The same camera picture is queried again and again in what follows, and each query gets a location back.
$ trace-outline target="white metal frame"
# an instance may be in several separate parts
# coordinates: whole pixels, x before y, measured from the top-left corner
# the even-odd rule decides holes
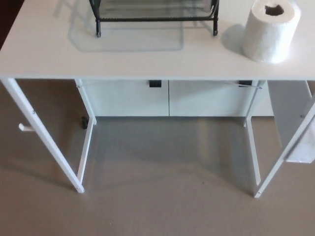
[[[10,93],[13,100],[16,102],[24,116],[27,118],[27,120],[30,123],[30,127],[24,126],[22,124],[19,124],[19,128],[21,131],[34,131],[37,133],[37,135],[40,137],[42,142],[45,144],[47,149],[50,151],[54,159],[57,161],[59,166],[62,168],[63,172],[66,174],[66,176],[69,178],[73,186],[76,188],[76,190],[79,193],[84,192],[84,187],[82,185],[84,171],[86,167],[86,162],[88,158],[89,148],[90,148],[90,142],[92,137],[92,131],[93,126],[96,124],[96,118],[92,109],[92,106],[90,104],[90,101],[88,99],[88,96],[86,94],[86,91],[84,89],[83,83],[80,79],[75,80],[78,90],[80,92],[80,95],[82,97],[82,100],[84,102],[84,105],[86,107],[86,110],[89,114],[89,122],[88,122],[88,128],[83,144],[83,150],[79,165],[78,174],[76,175],[71,167],[69,166],[67,160],[63,156],[62,152],[58,148],[57,144],[54,142],[53,138],[50,136],[49,132],[45,128],[44,124],[36,114],[35,110],[31,106],[30,102],[26,98],[26,96],[23,94],[23,91],[19,87],[18,83],[14,78],[8,78],[8,79],[1,79],[1,82],[3,83],[6,90]],[[282,163],[285,161],[285,158],[299,139],[299,137],[303,134],[305,129],[308,127],[309,123],[315,116],[315,96],[312,97],[310,102],[308,103],[306,110],[303,114],[301,114],[300,122],[296,125],[296,132],[291,137],[290,141],[286,145],[286,147],[283,148],[283,152],[280,155],[279,159],[275,162],[273,168],[271,169],[268,176],[261,181],[261,176],[259,172],[259,164],[257,159],[257,153],[256,153],[256,147],[254,142],[254,135],[252,131],[252,115],[254,112],[254,109],[257,105],[257,103],[261,100],[264,92],[266,91],[266,81],[256,81],[253,83],[253,88],[255,88],[255,91],[253,93],[248,112],[245,117],[244,121],[244,127],[247,130],[248,133],[248,140],[249,140],[249,146],[250,146],[250,154],[252,156],[252,163],[253,163],[253,172],[255,176],[255,183],[257,185],[257,191],[255,192],[254,196],[255,198],[259,198],[262,192],[265,190],[267,185],[270,183],[271,179],[274,177]]]
[[[255,193],[254,193],[254,197],[259,198],[261,194],[263,193],[263,191],[268,186],[268,184],[270,183],[271,179],[275,176],[276,172],[279,170],[282,163],[287,158],[291,149],[294,147],[294,145],[296,144],[300,136],[303,134],[303,132],[306,130],[306,128],[312,121],[313,117],[315,116],[315,96],[312,97],[307,107],[305,108],[304,113],[301,114],[302,120],[296,124],[297,125],[295,129],[296,131],[293,134],[293,136],[290,138],[290,141],[288,142],[288,144],[285,147],[283,147],[283,151],[280,157],[273,165],[267,177],[263,181],[261,181],[258,158],[257,158],[256,147],[255,147],[255,142],[254,142],[254,135],[252,131],[252,115],[253,115],[254,109],[256,108],[257,103],[261,100],[263,94],[266,91],[266,81],[258,81],[256,83],[257,83],[257,87],[255,88],[255,92],[253,94],[248,112],[245,117],[244,127],[247,129],[247,133],[248,133],[250,153],[252,156],[252,163],[253,163],[253,172],[255,176],[255,182],[257,185]]]
[[[257,158],[257,153],[256,153],[256,147],[255,147],[255,141],[254,141],[254,134],[252,130],[252,115],[254,113],[254,110],[261,101],[263,95],[265,94],[266,90],[266,81],[253,81],[253,85],[255,86],[255,91],[252,96],[250,106],[248,108],[248,111],[245,116],[245,121],[244,121],[244,127],[246,128],[247,134],[248,134],[248,141],[249,141],[249,147],[250,147],[250,155],[252,157],[252,163],[253,163],[253,172],[255,175],[255,182],[256,185],[259,185],[261,182],[261,177],[260,177],[260,171],[259,171],[259,164],[258,164],[258,158]]]
[[[87,112],[89,114],[89,123],[87,128],[86,137],[84,140],[83,151],[81,155],[81,161],[79,166],[78,175],[74,173],[67,160],[63,156],[62,152],[58,148],[57,144],[47,131],[46,127],[42,123],[41,119],[38,117],[37,113],[31,106],[30,102],[24,95],[20,86],[16,82],[14,78],[1,79],[6,90],[9,92],[15,103],[18,105],[24,116],[29,121],[31,127],[25,127],[22,124],[19,125],[19,128],[22,131],[35,131],[37,135],[40,137],[42,142],[45,144],[49,152],[52,154],[54,159],[57,161],[63,172],[66,174],[72,185],[78,191],[78,193],[84,193],[84,187],[82,185],[84,170],[87,162],[90,141],[92,137],[93,126],[96,124],[96,118],[94,116],[92,107],[89,103],[88,97],[83,88],[81,88],[82,81],[76,81],[77,86],[79,88],[82,100],[86,106]]]

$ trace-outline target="black wire rack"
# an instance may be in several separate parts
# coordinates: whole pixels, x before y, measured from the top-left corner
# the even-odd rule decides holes
[[[218,35],[220,0],[89,0],[95,19],[96,36],[101,22],[213,21]]]

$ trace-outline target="white tabletop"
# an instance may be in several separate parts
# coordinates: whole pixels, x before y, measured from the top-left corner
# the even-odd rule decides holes
[[[172,22],[101,23],[96,38],[88,0],[25,0],[0,51],[0,77],[315,80],[314,1],[297,1],[302,17],[289,58],[274,65],[241,53],[252,2],[221,0],[217,37],[212,22]]]

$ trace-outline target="desk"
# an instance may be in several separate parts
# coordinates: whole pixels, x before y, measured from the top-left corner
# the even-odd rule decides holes
[[[217,37],[211,36],[207,23],[185,22],[104,23],[102,38],[96,38],[88,1],[25,0],[0,51],[0,78],[28,119],[30,130],[39,135],[79,193],[84,192],[82,180],[96,124],[85,83],[253,80],[244,126],[257,185],[255,197],[259,197],[315,115],[315,100],[307,84],[307,80],[315,79],[315,31],[309,24],[314,19],[315,3],[297,2],[302,18],[290,56],[283,63],[271,65],[253,62],[240,50],[242,30],[252,2],[244,0],[238,5],[237,1],[221,1]],[[161,30],[167,31],[163,37]],[[89,114],[78,174],[68,165],[16,78],[75,80]],[[251,118],[266,90],[283,152],[267,178],[261,180]]]

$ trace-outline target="drawer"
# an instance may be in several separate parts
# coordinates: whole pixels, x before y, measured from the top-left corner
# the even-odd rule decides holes
[[[98,117],[168,116],[168,82],[150,88],[148,81],[83,80]]]
[[[230,83],[231,81],[223,83],[170,81],[170,115],[181,117],[244,117],[255,89],[241,88]],[[267,92],[257,106],[254,115],[273,116]]]

